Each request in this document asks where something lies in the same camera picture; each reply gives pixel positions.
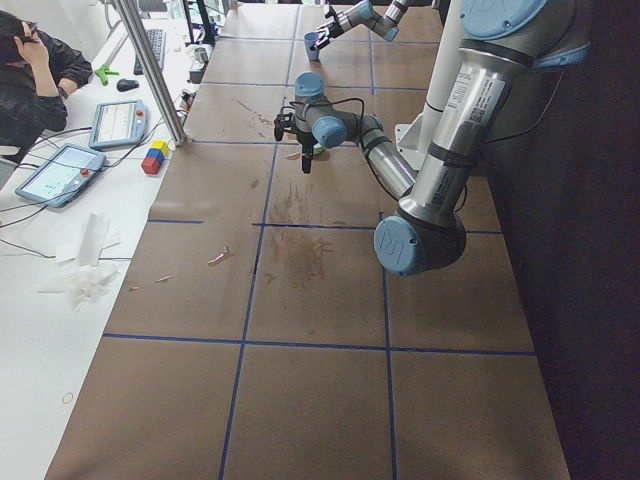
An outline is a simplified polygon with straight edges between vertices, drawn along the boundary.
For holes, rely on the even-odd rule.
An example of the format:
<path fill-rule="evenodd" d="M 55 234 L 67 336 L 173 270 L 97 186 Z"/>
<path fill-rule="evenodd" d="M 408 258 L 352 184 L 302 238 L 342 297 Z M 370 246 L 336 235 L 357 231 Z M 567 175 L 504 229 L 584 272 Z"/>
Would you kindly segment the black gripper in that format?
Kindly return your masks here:
<path fill-rule="evenodd" d="M 321 50 L 330 43 L 331 38 L 338 38 L 348 31 L 348 18 L 344 15 L 335 16 L 326 23 L 326 28 L 314 31 L 320 34 L 317 47 Z"/>
<path fill-rule="evenodd" d="M 302 149 L 302 171 L 304 174 L 310 174 L 316 139 L 310 132 L 298 132 L 296 134 L 296 139 Z"/>

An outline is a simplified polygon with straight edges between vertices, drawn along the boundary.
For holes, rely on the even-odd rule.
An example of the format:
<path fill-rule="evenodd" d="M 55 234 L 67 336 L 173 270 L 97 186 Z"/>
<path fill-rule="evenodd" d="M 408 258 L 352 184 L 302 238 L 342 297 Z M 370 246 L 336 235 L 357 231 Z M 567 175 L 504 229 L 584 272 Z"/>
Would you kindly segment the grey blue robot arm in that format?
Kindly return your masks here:
<path fill-rule="evenodd" d="M 402 17 L 412 4 L 412 1 L 406 0 L 392 1 L 383 15 L 377 13 L 373 4 L 367 0 L 359 1 L 343 11 L 336 11 L 333 6 L 327 4 L 324 12 L 327 21 L 315 30 L 318 39 L 312 44 L 311 49 L 320 51 L 333 39 L 359 25 L 366 26 L 383 40 L 391 42 L 399 32 Z"/>
<path fill-rule="evenodd" d="M 297 77 L 274 136 L 296 137 L 304 172 L 316 147 L 357 144 L 398 202 L 374 233 L 380 264 L 400 276 L 444 268 L 465 249 L 455 208 L 515 79 L 582 62 L 591 18 L 588 1 L 452 1 L 423 112 L 394 138 L 377 117 L 339 110 L 313 72 Z"/>

